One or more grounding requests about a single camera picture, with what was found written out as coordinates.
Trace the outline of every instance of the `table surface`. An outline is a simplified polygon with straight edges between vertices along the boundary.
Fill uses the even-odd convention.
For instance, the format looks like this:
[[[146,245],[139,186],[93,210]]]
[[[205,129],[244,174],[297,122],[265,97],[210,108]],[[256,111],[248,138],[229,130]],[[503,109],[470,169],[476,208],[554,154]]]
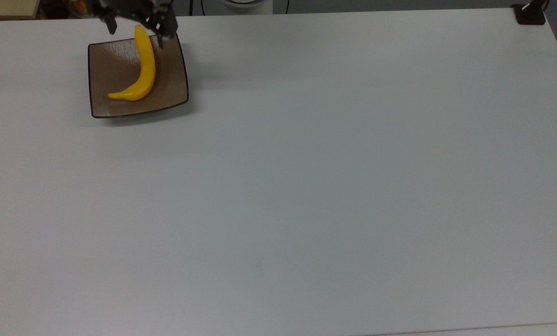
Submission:
[[[557,336],[557,324],[422,332],[411,336]]]
[[[93,119],[120,21],[0,22],[0,335],[557,322],[557,44],[511,9],[181,17],[186,105]]]

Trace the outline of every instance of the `brown plate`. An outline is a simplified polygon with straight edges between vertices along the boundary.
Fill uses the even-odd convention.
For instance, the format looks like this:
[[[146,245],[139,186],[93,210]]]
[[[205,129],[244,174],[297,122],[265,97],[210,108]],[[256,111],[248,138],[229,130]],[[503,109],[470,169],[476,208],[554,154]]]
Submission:
[[[116,118],[149,113],[184,104],[189,99],[185,61],[179,37],[159,48],[156,36],[150,41],[156,62],[152,90],[137,102],[108,99],[107,94],[127,89],[139,77],[140,65],[135,40],[96,43],[88,46],[90,106],[94,118]]]

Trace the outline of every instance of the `floor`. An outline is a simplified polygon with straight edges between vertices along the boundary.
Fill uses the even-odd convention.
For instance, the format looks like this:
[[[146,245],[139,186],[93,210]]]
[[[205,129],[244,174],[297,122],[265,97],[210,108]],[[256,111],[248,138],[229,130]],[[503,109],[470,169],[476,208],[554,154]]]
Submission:
[[[222,15],[219,0],[203,0],[206,15]],[[334,13],[351,11],[394,11],[412,9],[508,8],[527,0],[289,0],[289,14]],[[188,15],[189,2],[175,1],[177,15]],[[285,13],[287,0],[274,0],[274,13]],[[202,15],[200,0],[195,0],[194,15]],[[551,0],[546,16],[557,39],[557,0]]]

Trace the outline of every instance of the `banana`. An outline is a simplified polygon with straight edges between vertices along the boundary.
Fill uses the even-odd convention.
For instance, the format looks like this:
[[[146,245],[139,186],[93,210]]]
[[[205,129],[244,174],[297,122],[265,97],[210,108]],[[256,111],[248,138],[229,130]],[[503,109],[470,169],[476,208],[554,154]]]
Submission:
[[[139,78],[127,89],[117,93],[109,93],[108,98],[110,99],[135,102],[146,97],[152,89],[156,73],[154,51],[152,49],[152,42],[150,42],[150,36],[140,25],[135,26],[135,45],[138,48],[139,54]]]

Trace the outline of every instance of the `plate rim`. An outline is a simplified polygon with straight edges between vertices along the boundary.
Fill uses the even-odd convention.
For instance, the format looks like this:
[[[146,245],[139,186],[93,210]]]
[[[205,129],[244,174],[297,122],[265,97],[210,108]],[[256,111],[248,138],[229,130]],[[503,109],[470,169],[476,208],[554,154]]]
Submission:
[[[105,117],[105,116],[102,116],[102,115],[98,115],[98,116],[94,115],[94,105],[92,103],[92,94],[91,94],[90,47],[93,46],[93,45],[107,44],[107,43],[111,43],[111,42],[135,40],[135,38],[125,38],[123,40],[90,43],[88,45],[88,93],[90,95],[90,113],[91,113],[91,116],[95,119],[112,119],[112,118],[131,117],[133,115],[142,115],[142,114],[147,114],[147,113],[154,113],[154,112],[163,111],[165,109],[174,108],[176,106],[180,106],[180,105],[185,104],[186,102],[188,102],[189,101],[189,82],[187,81],[187,68],[185,67],[185,57],[183,56],[183,48],[181,47],[181,41],[179,40],[179,35],[176,33],[174,35],[174,38],[177,40],[177,44],[179,45],[179,52],[181,53],[181,62],[183,63],[183,73],[185,74],[185,91],[186,91],[186,95],[187,95],[185,97],[185,100],[183,102],[178,103],[178,104],[166,106],[165,108],[153,109],[153,110],[150,110],[150,111],[144,111],[144,112],[140,112],[140,113],[111,115],[111,116],[108,116],[108,117]]]

